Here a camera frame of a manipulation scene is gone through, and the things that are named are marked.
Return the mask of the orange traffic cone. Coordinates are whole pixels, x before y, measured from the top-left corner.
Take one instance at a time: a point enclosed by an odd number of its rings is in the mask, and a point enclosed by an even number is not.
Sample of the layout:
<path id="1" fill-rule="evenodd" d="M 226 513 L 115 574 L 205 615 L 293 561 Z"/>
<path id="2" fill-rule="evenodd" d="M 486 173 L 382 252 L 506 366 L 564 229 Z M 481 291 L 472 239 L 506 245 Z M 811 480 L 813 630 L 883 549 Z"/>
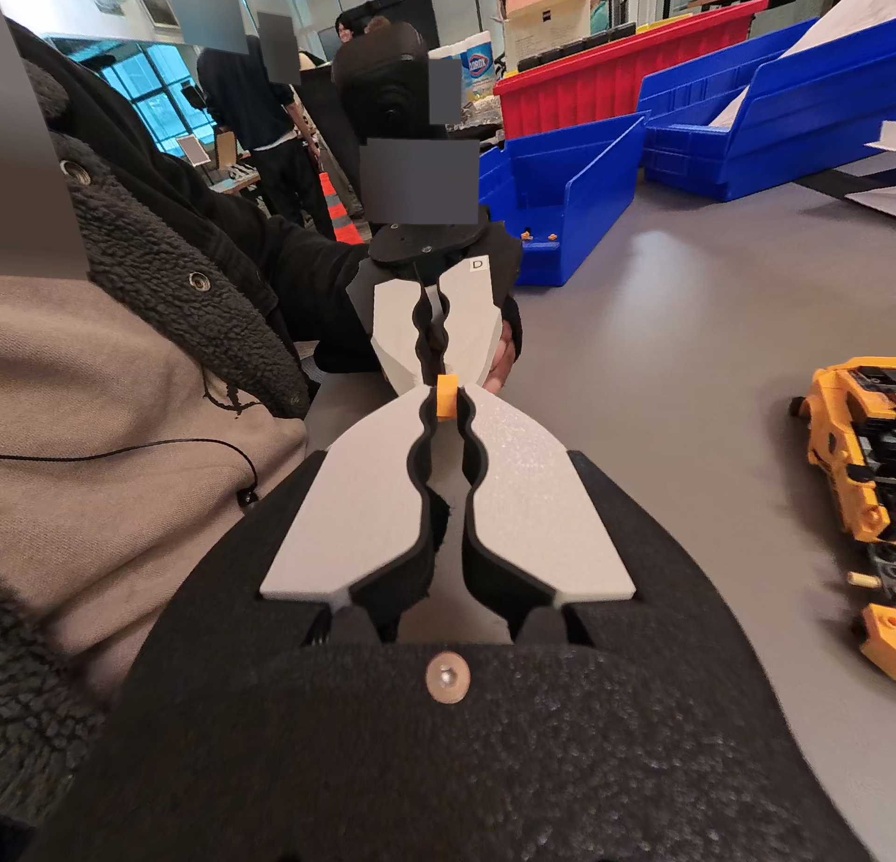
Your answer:
<path id="1" fill-rule="evenodd" d="M 319 175 L 322 192 L 326 201 L 335 239 L 342 243 L 357 245 L 365 243 L 357 226 L 350 218 L 341 198 L 336 193 L 326 172 Z"/>

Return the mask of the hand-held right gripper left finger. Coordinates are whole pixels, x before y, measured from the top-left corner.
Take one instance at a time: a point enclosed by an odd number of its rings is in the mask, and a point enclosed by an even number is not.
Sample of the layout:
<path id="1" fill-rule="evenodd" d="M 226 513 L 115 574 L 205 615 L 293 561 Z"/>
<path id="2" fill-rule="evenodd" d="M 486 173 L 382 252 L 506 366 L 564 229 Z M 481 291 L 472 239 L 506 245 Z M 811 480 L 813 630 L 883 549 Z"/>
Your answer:
<path id="1" fill-rule="evenodd" d="M 435 389 L 418 386 L 365 416 L 284 485 L 288 509 L 264 536 L 259 595 L 304 604 L 302 644 L 324 644 L 338 614 L 365 614 L 392 640 L 434 577 L 434 502 L 427 487 Z"/>

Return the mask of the person's left forearm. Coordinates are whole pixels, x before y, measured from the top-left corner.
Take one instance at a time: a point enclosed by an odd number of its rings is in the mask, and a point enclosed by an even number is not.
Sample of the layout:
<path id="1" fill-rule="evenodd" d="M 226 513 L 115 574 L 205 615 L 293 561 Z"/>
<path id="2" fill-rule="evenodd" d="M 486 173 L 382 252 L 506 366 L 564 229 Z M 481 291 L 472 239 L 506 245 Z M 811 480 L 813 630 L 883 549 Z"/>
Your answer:
<path id="1" fill-rule="evenodd" d="M 246 199 L 210 191 L 207 216 L 260 270 L 277 298 L 288 337 L 315 341 L 325 373 L 372 373 L 381 367 L 347 293 L 366 243 L 328 239 L 282 216 L 266 217 Z"/>

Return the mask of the red plastic bin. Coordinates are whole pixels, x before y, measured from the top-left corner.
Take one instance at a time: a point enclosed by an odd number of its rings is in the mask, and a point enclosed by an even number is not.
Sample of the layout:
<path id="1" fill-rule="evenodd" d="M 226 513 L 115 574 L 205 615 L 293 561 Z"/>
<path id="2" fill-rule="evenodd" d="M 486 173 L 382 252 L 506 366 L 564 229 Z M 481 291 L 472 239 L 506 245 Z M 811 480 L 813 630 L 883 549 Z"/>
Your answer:
<path id="1" fill-rule="evenodd" d="M 645 76 L 743 42 L 768 0 L 684 17 L 507 76 L 495 87 L 507 140 L 636 111 Z"/>

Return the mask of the person's beige hoodie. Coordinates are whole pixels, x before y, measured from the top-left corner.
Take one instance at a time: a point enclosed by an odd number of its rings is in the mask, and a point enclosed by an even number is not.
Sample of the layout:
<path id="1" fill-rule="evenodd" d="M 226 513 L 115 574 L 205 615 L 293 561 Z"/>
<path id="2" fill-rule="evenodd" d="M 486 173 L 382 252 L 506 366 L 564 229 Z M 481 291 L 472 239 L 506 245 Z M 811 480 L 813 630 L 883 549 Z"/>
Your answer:
<path id="1" fill-rule="evenodd" d="M 2 453 L 80 457 L 211 438 L 248 455 L 260 492 L 306 453 L 301 420 L 205 395 L 200 365 L 86 281 L 2 278 Z M 2 583 L 101 697 L 161 610 L 241 519 L 250 466 L 217 444 L 81 463 L 2 462 Z"/>

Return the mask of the orange lego car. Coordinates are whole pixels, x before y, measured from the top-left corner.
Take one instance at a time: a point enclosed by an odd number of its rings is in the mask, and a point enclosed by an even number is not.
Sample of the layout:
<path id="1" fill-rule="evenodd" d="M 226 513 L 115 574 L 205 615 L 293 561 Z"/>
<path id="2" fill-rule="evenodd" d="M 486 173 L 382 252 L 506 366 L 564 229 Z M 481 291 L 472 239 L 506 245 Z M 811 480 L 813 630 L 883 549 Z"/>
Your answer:
<path id="1" fill-rule="evenodd" d="M 843 531 L 868 555 L 847 582 L 875 593 L 859 616 L 861 653 L 895 678 L 895 358 L 819 368 L 790 415 L 808 428 L 806 456 L 825 475 Z"/>

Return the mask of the blue plastic bin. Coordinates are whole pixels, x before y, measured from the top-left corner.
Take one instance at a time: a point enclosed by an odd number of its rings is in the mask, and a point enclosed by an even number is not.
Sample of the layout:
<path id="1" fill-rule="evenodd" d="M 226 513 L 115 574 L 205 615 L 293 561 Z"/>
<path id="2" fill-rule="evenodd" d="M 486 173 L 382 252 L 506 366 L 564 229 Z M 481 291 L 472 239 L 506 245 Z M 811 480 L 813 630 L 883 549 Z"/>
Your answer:
<path id="1" fill-rule="evenodd" d="M 681 63 L 643 79 L 636 111 L 656 118 L 750 84 L 756 70 L 795 44 L 818 20 L 807 19 Z"/>
<path id="2" fill-rule="evenodd" d="M 648 117 L 648 181 L 727 202 L 872 154 L 894 118 L 894 52 L 871 30 L 761 65 L 739 92 Z"/>
<path id="3" fill-rule="evenodd" d="M 479 158 L 479 201 L 523 242 L 519 286 L 565 285 L 632 203 L 646 116 L 634 113 L 507 140 Z"/>

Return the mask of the person's left hand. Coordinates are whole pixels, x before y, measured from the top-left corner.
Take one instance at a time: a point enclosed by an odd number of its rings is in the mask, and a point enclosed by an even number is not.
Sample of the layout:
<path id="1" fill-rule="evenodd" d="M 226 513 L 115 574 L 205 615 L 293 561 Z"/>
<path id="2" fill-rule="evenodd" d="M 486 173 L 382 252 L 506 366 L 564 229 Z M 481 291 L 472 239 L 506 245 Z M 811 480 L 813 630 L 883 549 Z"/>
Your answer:
<path id="1" fill-rule="evenodd" d="M 501 332 L 494 358 L 483 384 L 483 388 L 492 395 L 498 395 L 503 390 L 522 347 L 520 308 L 512 295 L 504 300 L 501 314 Z"/>

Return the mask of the row of black jars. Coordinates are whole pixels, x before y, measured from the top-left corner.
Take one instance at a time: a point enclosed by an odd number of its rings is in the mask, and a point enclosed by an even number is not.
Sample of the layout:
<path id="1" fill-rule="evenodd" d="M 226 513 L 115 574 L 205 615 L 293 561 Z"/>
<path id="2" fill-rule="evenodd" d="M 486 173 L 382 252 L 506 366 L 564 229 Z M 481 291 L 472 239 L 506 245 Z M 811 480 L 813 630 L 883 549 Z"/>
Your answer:
<path id="1" fill-rule="evenodd" d="M 625 40 L 633 37 L 635 34 L 636 23 L 630 21 L 621 26 L 609 28 L 594 35 L 579 39 L 576 42 L 569 42 L 559 47 L 524 57 L 519 61 L 517 71 L 521 73 L 526 70 L 532 70 L 585 51 L 597 49 L 611 42 Z"/>

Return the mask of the white paper bag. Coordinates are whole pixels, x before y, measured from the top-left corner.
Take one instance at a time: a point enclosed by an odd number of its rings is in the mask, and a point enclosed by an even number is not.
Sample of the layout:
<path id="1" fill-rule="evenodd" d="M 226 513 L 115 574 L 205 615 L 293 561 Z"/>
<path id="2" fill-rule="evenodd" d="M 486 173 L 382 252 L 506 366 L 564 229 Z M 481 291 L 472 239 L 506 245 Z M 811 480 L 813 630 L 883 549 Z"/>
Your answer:
<path id="1" fill-rule="evenodd" d="M 880 153 L 895 153 L 895 121 L 884 121 L 878 140 L 869 141 L 866 146 Z M 849 192 L 845 199 L 895 217 L 894 177 L 884 178 L 883 173 L 878 173 L 867 175 L 865 179 L 866 184 Z"/>
<path id="2" fill-rule="evenodd" d="M 869 58 L 894 52 L 894 18 L 895 0 L 842 0 L 773 62 L 786 62 L 790 57 L 825 44 L 842 46 L 844 39 L 867 30 L 871 30 L 875 37 L 874 43 L 868 45 Z"/>

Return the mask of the person's dark fleece jacket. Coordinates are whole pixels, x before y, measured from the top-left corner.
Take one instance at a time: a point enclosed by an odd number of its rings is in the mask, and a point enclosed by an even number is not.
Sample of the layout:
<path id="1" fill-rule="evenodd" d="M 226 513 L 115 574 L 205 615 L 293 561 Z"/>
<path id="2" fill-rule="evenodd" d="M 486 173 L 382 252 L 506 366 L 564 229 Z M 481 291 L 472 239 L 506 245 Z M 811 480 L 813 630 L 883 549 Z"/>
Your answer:
<path id="1" fill-rule="evenodd" d="M 229 402 L 236 413 L 260 405 L 303 422 L 307 383 L 267 319 L 273 296 L 260 270 L 214 222 L 199 218 L 200 239 L 188 241 L 135 196 L 128 185 L 149 177 L 162 203 L 197 215 L 166 193 L 145 131 L 119 95 L 28 29 L 6 24 L 49 129 L 87 267 L 68 279 L 28 264 L 24 275 L 2 278 L 95 285 L 196 361 L 214 404 Z M 118 689 L 96 695 L 2 583 L 2 858 L 21 853 L 71 786 Z"/>

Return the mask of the black earphone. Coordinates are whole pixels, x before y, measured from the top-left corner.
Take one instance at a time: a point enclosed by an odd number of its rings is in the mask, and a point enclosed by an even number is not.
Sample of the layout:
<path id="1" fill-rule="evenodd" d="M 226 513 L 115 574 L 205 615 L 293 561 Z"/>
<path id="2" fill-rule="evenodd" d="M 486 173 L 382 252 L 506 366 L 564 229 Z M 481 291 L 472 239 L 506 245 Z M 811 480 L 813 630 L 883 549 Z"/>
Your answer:
<path id="1" fill-rule="evenodd" d="M 240 509 L 248 509 L 255 505 L 259 500 L 258 488 L 260 478 L 258 471 L 249 457 L 249 455 L 236 445 L 217 438 L 171 438 L 151 441 L 149 443 L 139 445 L 129 445 L 118 449 L 93 453 L 86 455 L 67 455 L 67 456 L 51 456 L 51 455 L 28 455 L 17 453 L 1 453 L 1 461 L 17 462 L 28 464 L 86 464 L 97 461 L 106 460 L 119 455 L 129 453 L 138 453 L 140 451 L 150 450 L 163 447 L 165 445 L 219 445 L 237 453 L 242 460 L 248 465 L 251 472 L 251 483 L 248 486 L 237 489 L 235 495 Z"/>

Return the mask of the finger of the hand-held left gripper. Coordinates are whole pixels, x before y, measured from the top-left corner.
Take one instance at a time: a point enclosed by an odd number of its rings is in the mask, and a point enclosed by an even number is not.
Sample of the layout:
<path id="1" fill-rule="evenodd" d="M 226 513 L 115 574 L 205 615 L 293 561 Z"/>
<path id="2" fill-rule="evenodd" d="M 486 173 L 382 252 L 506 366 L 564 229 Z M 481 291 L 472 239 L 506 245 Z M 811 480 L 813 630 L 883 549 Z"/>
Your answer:
<path id="1" fill-rule="evenodd" d="M 438 280 L 446 345 L 445 372 L 460 387 L 482 386 L 491 369 L 502 333 L 502 316 L 494 302 L 487 254 L 467 257 Z"/>
<path id="2" fill-rule="evenodd" d="M 420 283 L 392 279 L 375 286 L 373 348 L 398 396 L 431 383 L 431 317 L 427 291 Z"/>

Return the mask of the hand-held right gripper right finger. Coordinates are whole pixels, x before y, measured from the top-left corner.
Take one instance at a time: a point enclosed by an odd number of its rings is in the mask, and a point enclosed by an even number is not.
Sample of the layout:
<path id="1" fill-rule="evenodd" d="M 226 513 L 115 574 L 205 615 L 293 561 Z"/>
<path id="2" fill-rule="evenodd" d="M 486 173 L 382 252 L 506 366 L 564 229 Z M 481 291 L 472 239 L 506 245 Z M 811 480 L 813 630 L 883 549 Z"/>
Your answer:
<path id="1" fill-rule="evenodd" d="M 465 501 L 462 572 L 512 640 L 533 610 L 633 599 L 623 564 L 570 451 L 480 386 L 457 395 Z"/>

